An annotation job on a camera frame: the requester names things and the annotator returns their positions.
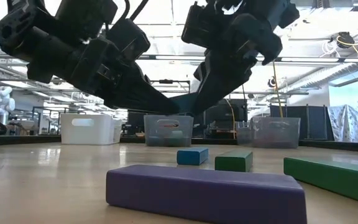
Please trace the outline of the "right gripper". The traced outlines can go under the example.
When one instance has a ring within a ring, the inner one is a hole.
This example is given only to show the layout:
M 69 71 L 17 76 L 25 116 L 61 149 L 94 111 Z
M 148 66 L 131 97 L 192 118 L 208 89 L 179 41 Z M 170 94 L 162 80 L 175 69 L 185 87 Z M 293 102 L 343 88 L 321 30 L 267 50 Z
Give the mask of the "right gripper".
M 282 41 L 269 21 L 252 14 L 211 16 L 213 40 L 194 71 L 200 81 L 193 114 L 200 114 L 249 80 L 261 54 L 264 65 L 282 51 Z

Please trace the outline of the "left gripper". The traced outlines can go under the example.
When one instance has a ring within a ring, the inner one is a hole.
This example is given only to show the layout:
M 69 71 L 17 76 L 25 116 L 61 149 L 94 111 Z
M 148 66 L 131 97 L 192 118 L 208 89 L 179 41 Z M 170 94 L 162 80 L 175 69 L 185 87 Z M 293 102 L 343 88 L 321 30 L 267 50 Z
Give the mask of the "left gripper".
M 74 86 L 106 100 L 106 106 L 147 113 L 175 114 L 180 107 L 156 90 L 134 58 L 134 40 L 97 38 L 82 53 L 71 77 Z

